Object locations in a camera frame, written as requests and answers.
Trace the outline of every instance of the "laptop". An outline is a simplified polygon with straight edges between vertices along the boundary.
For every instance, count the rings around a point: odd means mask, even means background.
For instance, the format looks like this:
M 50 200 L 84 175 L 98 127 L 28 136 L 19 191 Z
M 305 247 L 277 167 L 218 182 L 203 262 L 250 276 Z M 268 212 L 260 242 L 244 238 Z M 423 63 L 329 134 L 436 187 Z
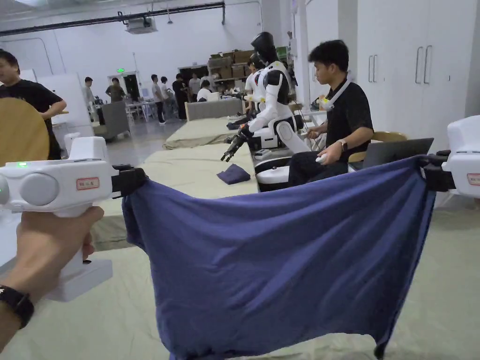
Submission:
M 355 170 L 371 168 L 406 159 L 415 155 L 426 155 L 433 143 L 433 138 L 395 141 L 392 143 L 370 143 L 365 160 L 350 163 Z

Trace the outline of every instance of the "ceiling light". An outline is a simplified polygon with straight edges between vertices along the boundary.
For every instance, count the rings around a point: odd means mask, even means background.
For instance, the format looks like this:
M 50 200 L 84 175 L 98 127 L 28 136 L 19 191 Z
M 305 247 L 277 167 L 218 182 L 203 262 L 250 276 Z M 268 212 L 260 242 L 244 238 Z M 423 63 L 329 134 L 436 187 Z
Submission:
M 15 0 L 15 1 L 21 4 L 33 6 L 33 7 L 43 6 L 47 4 L 46 0 Z
M 173 24 L 173 21 L 172 21 L 172 19 L 170 19 L 170 10 L 168 9 L 168 7 L 167 7 L 167 14 L 168 14 L 168 21 L 167 21 L 167 24 L 169 24 L 169 25 L 170 25 L 170 24 Z

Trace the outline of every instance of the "round wooden board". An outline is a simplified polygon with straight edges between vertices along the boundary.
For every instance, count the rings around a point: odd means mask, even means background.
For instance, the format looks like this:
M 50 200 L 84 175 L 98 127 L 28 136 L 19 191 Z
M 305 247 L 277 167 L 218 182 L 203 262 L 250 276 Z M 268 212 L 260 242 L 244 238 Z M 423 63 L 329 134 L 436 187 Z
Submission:
M 33 106 L 19 99 L 0 99 L 0 166 L 47 160 L 49 145 L 45 121 Z

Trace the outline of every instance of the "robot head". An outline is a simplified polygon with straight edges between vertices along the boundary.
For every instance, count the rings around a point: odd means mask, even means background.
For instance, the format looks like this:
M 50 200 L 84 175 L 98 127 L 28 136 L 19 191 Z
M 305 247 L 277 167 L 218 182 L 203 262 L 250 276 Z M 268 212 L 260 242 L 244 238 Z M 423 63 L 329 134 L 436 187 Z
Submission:
M 253 49 L 258 55 L 259 59 L 265 64 L 270 65 L 272 62 L 278 60 L 275 45 L 273 43 L 273 36 L 266 31 L 258 34 L 252 41 Z
M 257 70 L 263 69 L 265 67 L 264 63 L 262 63 L 262 61 L 260 60 L 260 58 L 256 53 L 250 56 L 250 61 L 252 62 L 252 64 L 255 66 Z

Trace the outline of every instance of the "wristwatch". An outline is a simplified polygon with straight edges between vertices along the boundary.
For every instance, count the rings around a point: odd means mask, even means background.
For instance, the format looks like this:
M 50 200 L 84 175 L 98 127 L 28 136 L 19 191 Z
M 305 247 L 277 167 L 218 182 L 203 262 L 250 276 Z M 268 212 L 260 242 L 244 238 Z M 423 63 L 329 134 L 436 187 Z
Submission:
M 337 142 L 342 144 L 342 152 L 345 152 L 348 150 L 348 144 L 345 139 L 337 140 Z
M 28 294 L 22 294 L 8 286 L 0 285 L 0 303 L 5 303 L 22 322 L 21 329 L 27 326 L 34 313 L 34 306 Z

